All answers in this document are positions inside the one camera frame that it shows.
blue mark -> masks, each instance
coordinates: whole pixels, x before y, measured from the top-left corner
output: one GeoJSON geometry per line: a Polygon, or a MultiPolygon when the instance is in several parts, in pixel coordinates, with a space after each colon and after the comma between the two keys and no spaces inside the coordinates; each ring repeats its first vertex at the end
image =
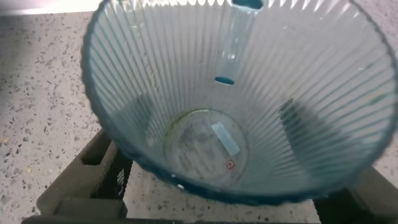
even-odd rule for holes
{"type": "Polygon", "coordinates": [[[232,0],[232,3],[250,9],[261,9],[264,5],[261,0],[232,0]]]}
{"type": "Polygon", "coordinates": [[[235,84],[234,80],[227,78],[227,77],[216,77],[215,80],[216,80],[216,82],[226,84],[226,85],[234,85],[235,84]]]}

